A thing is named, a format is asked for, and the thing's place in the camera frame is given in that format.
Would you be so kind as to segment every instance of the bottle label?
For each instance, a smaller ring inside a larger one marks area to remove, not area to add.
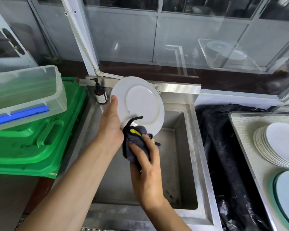
[[[106,93],[104,95],[95,95],[97,102],[100,104],[104,104],[107,101]]]

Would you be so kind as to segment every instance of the hand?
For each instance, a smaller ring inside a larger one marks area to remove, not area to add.
[[[115,95],[111,96],[111,103],[107,105],[101,120],[96,136],[98,141],[104,142],[105,146],[116,151],[121,146],[124,136],[120,129],[120,119],[117,114],[118,99]]]
[[[163,206],[166,199],[163,195],[162,174],[160,165],[160,155],[157,146],[148,135],[142,135],[142,139],[150,150],[151,162],[146,154],[134,143],[129,147],[136,155],[140,165],[141,172],[133,163],[131,167],[131,182],[135,196],[145,211],[159,209]]]

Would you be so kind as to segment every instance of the clear plastic container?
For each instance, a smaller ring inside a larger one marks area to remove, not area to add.
[[[65,89],[56,66],[0,73],[0,130],[66,109]]]

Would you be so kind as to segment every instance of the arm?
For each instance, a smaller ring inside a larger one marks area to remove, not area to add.
[[[131,182],[137,200],[157,231],[191,231],[163,195],[160,155],[157,146],[148,135],[143,135],[142,138],[150,150],[151,162],[134,143],[129,145],[142,168],[139,172],[135,164],[130,164]]]
[[[117,106],[118,100],[112,96],[111,105],[107,106],[101,118],[96,138],[27,217],[19,231],[81,229],[104,173],[123,142]]]

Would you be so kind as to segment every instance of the soap dispenser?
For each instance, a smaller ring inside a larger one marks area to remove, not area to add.
[[[98,83],[98,78],[92,78],[91,80],[95,81],[96,88],[94,90],[94,95],[97,99],[97,102],[100,104],[105,104],[107,102],[107,95],[105,89],[101,87],[101,85]]]

